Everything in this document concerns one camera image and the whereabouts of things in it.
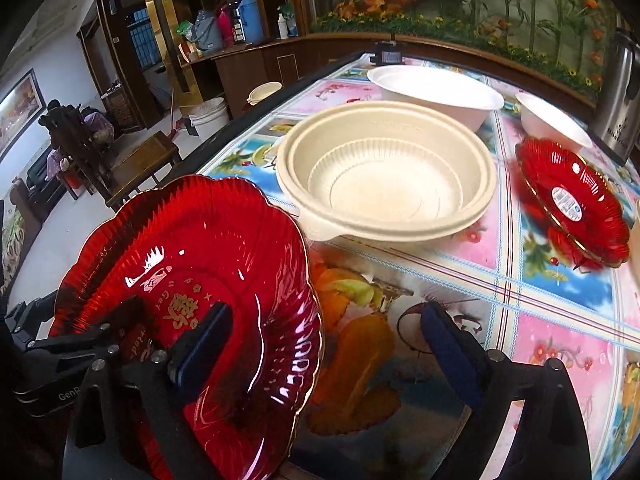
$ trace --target white sticker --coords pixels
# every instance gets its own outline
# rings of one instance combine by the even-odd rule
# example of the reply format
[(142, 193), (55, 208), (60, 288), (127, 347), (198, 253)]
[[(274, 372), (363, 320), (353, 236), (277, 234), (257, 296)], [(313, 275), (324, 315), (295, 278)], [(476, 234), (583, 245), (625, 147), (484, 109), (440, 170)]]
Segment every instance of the white sticker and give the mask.
[(551, 197), (558, 209), (572, 222), (582, 220), (582, 208), (574, 196), (562, 187), (555, 187), (551, 191)]

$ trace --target picture frame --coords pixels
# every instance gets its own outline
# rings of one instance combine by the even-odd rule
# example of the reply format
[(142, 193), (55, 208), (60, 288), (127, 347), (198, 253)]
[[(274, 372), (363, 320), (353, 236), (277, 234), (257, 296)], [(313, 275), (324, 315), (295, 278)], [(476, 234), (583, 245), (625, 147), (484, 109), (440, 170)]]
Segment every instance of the picture frame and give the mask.
[(0, 100), (0, 162), (45, 108), (32, 68)]

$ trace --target gray thermos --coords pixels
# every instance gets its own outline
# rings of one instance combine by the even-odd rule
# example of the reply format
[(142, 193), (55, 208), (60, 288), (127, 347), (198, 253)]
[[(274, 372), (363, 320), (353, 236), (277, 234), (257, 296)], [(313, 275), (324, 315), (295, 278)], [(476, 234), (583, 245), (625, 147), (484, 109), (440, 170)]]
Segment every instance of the gray thermos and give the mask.
[(626, 163), (640, 134), (639, 91), (640, 45), (633, 34), (617, 28), (588, 133), (618, 164)]

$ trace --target red plate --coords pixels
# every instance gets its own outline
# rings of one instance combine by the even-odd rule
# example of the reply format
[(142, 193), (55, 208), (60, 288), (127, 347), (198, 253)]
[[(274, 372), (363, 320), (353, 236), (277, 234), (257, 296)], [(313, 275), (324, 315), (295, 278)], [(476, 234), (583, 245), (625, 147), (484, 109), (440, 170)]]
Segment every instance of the red plate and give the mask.
[[(232, 307), (229, 342), (184, 415), (226, 480), (276, 471), (322, 353), (294, 221), (239, 178), (191, 175), (144, 192), (84, 244), (60, 286), (51, 334), (82, 332), (133, 294), (143, 298), (151, 336), (165, 348), (216, 301)], [(143, 354), (142, 346), (129, 357)], [(156, 443), (144, 428), (140, 436), (156, 478), (170, 479)]]
[(628, 260), (629, 228), (601, 174), (548, 139), (527, 137), (516, 157), (530, 191), (572, 244), (608, 267)]

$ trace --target white wall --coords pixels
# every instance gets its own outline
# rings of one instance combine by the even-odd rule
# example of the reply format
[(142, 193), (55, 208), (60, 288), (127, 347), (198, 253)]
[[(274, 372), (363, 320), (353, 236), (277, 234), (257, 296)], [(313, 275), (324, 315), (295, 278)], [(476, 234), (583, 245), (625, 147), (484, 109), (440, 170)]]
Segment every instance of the white wall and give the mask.
[[(52, 99), (57, 99), (63, 105), (91, 104), (98, 107), (100, 99), (73, 29), (61, 32), (55, 40), (12, 67), (0, 80), (0, 96), (6, 95), (31, 68), (35, 72), (45, 106)], [(12, 180), (48, 139), (47, 129), (40, 126), (37, 119), (22, 133), (0, 162), (0, 197), (7, 194)]]

